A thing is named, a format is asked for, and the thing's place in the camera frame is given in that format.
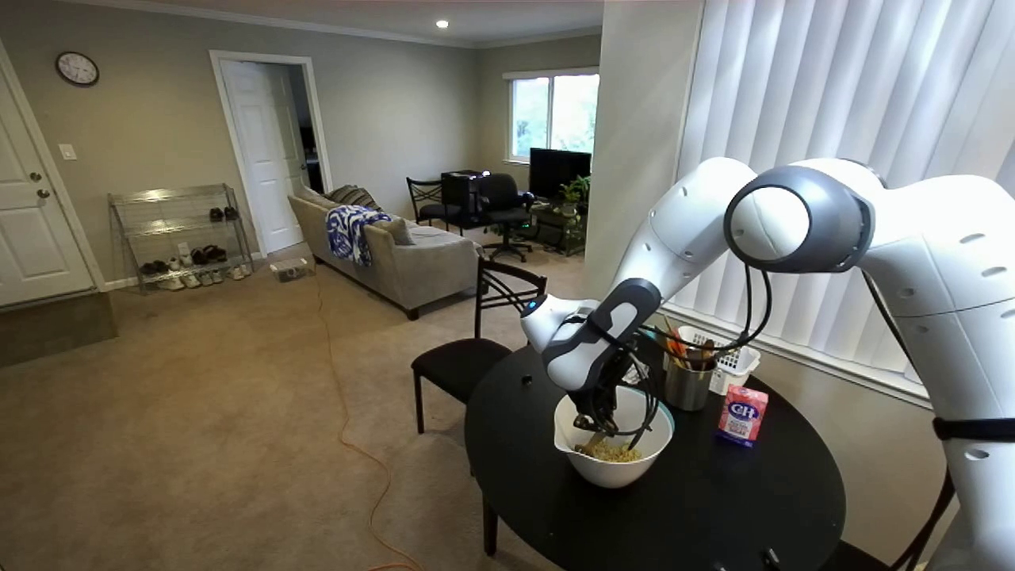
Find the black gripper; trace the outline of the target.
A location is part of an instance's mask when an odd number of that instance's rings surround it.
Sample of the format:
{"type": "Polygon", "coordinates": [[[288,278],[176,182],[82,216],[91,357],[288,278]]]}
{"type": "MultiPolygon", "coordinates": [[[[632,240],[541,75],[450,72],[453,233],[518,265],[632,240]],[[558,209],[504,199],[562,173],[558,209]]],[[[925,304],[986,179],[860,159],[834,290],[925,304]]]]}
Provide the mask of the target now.
{"type": "Polygon", "coordinates": [[[608,352],[591,368],[586,383],[574,394],[580,428],[591,428],[594,435],[618,435],[618,426],[612,420],[615,386],[623,381],[632,364],[632,352],[608,352]]]}

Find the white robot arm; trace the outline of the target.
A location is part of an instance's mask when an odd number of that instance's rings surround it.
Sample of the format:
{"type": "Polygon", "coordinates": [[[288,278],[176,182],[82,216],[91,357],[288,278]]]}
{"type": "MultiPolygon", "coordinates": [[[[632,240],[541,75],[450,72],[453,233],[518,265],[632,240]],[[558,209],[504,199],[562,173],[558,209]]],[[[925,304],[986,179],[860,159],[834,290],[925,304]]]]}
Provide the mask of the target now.
{"type": "Polygon", "coordinates": [[[605,364],[716,257],[864,290],[931,407],[957,515],[935,571],[1015,571],[1015,199],[984,173],[901,186],[851,159],[704,159],[645,209],[600,298],[521,310],[541,370],[594,426],[605,364]]]}

